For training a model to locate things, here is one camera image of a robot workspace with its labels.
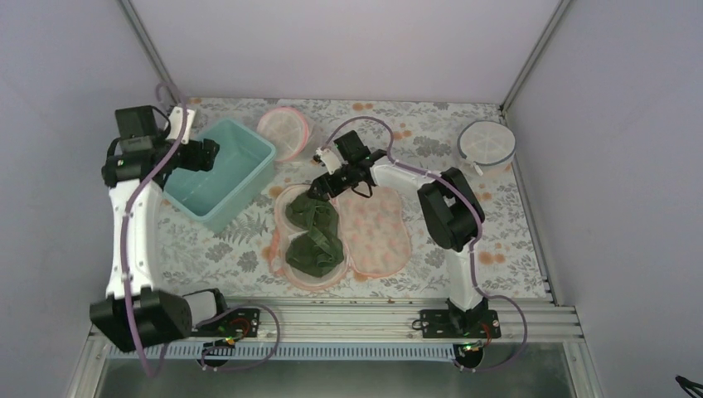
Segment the mint green plastic bin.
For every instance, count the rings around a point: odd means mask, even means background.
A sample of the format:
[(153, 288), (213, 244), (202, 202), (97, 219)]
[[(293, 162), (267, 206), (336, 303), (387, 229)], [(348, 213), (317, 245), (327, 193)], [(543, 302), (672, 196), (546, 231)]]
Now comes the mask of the mint green plastic bin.
[(275, 146), (235, 119), (197, 135), (220, 145), (209, 172), (175, 170), (163, 197), (182, 214), (221, 233), (274, 179)]

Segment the floral mesh bra laundry bag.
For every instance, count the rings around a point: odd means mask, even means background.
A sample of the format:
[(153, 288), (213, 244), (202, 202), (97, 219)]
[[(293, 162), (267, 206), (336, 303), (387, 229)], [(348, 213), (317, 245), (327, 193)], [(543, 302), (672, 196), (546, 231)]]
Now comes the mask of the floral mesh bra laundry bag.
[(376, 188), (371, 198), (345, 192), (332, 200), (341, 217), (338, 236), (344, 260), (319, 277), (295, 269), (285, 254), (303, 229), (294, 226), (284, 213), (285, 207), (307, 190), (305, 184), (292, 185), (275, 201), (275, 230), (268, 256), (271, 273), (285, 276), (299, 289), (317, 291), (339, 283), (349, 271), (366, 278), (383, 278), (400, 272), (409, 263), (411, 241), (401, 216), (400, 196), (389, 188)]

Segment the dark green bra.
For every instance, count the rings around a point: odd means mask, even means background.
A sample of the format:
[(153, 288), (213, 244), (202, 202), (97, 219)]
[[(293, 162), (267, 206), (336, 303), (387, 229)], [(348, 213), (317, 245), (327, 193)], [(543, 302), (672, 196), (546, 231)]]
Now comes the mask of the dark green bra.
[(303, 230), (292, 239), (285, 254), (292, 268), (322, 278), (345, 259), (343, 243), (337, 234), (339, 215), (330, 202), (313, 199), (304, 192), (286, 206), (285, 216)]

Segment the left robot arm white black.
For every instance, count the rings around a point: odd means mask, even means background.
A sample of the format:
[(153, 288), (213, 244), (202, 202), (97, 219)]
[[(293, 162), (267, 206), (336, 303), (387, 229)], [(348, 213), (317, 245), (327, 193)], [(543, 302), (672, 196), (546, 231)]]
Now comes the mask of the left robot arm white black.
[(209, 172), (219, 152), (211, 139), (191, 140), (196, 112), (176, 106), (158, 127), (152, 105), (118, 109), (119, 136), (106, 151), (101, 176), (114, 219), (114, 248), (103, 300), (90, 305), (90, 321), (121, 352), (191, 336), (197, 324), (218, 336), (230, 326), (219, 289), (184, 296), (160, 282), (158, 214), (172, 172)]

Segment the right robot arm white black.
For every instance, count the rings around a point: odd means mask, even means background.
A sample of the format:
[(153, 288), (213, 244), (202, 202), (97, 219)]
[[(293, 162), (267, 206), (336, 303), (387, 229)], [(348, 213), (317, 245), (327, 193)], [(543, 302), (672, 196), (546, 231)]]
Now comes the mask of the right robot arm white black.
[(488, 310), (473, 258), (485, 215), (463, 173), (455, 167), (431, 172), (394, 160), (384, 150), (372, 152), (355, 131), (334, 143), (334, 148), (316, 149), (313, 159), (326, 171), (313, 180), (308, 195), (329, 201), (365, 184), (416, 197), (430, 238), (447, 251), (448, 326), (458, 337), (473, 335)]

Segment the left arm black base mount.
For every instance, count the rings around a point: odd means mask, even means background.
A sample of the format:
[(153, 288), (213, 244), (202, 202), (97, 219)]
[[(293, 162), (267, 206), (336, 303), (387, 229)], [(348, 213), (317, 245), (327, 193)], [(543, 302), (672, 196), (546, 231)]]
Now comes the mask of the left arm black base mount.
[(224, 366), (235, 356), (237, 344), (241, 340), (257, 337), (259, 318), (259, 309), (240, 308), (213, 323), (195, 327), (192, 332), (193, 337), (214, 338), (213, 341), (202, 345), (202, 352), (216, 347), (216, 350), (211, 350), (204, 358), (197, 361), (213, 368)]

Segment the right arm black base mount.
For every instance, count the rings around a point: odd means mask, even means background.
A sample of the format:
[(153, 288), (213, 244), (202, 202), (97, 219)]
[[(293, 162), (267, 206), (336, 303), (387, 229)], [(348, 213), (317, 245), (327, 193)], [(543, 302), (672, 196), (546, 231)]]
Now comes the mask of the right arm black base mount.
[(412, 323), (424, 339), (463, 339), (453, 345), (454, 361), (460, 369), (478, 367), (485, 347), (502, 336), (497, 312), (478, 308), (462, 312), (459, 309), (424, 309)]

